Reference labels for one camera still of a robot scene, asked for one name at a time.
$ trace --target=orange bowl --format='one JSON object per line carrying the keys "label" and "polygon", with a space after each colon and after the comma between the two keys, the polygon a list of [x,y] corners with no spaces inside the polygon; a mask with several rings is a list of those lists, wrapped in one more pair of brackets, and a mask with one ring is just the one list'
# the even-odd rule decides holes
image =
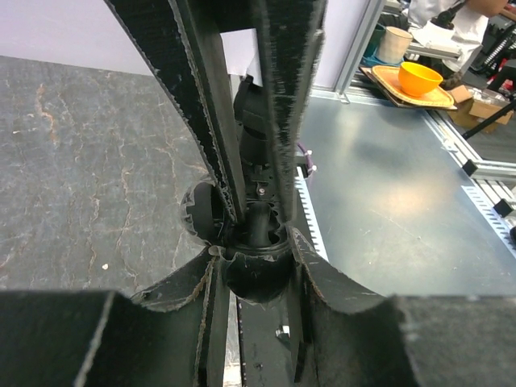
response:
{"label": "orange bowl", "polygon": [[422,64],[403,62],[397,75],[402,90],[411,97],[430,93],[443,81],[441,74]]}

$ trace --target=metal table surface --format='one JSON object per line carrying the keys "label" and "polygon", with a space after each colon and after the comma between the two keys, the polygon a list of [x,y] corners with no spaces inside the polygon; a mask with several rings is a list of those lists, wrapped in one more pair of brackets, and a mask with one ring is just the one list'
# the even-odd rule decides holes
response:
{"label": "metal table surface", "polygon": [[330,262],[384,295],[515,294],[516,259],[422,114],[311,98],[302,141]]}

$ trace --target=white shirt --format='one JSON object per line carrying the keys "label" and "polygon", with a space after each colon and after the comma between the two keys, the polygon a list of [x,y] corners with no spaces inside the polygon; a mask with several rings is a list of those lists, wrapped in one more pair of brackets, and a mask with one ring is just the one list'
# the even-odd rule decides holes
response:
{"label": "white shirt", "polygon": [[[409,7],[409,22],[423,28],[427,21],[442,11],[454,6],[457,0],[412,0]],[[462,54],[457,60],[443,60],[452,71],[459,71],[484,38],[489,19],[468,6],[463,6],[453,19],[455,34],[452,40],[460,47]]]}

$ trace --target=white wall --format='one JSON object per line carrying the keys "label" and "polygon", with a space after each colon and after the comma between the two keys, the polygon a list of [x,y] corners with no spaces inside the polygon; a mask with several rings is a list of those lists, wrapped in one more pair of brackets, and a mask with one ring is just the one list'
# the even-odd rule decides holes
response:
{"label": "white wall", "polygon": [[[316,85],[335,84],[369,1],[375,0],[328,1],[327,39]],[[252,34],[247,32],[245,39],[252,44]],[[228,40],[228,68],[234,73],[246,60],[251,62],[253,50],[242,52]],[[103,0],[1,0],[0,55],[150,74]]]}

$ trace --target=metal rod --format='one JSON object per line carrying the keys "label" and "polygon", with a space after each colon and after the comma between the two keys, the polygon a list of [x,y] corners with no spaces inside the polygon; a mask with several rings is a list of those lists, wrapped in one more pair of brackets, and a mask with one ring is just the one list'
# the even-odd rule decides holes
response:
{"label": "metal rod", "polygon": [[511,110],[513,110],[516,107],[516,98],[509,103],[507,106],[502,107],[499,111],[497,111],[495,114],[493,114],[491,117],[488,117],[478,125],[476,125],[473,129],[466,131],[462,137],[464,139],[470,139],[473,137],[476,133],[483,131],[487,126],[494,123],[497,119],[500,117],[503,117],[507,113],[509,113]]}
{"label": "metal rod", "polygon": [[412,42],[410,44],[409,48],[406,50],[406,53],[428,56],[430,58],[437,59],[457,59],[460,56],[458,49],[428,48],[416,42]]}
{"label": "metal rod", "polygon": [[[473,177],[474,179],[481,178],[491,181],[516,181],[516,164],[470,159],[464,163],[462,169],[468,174],[468,176]],[[502,187],[498,186],[497,189],[501,189],[502,195],[505,193]]]}

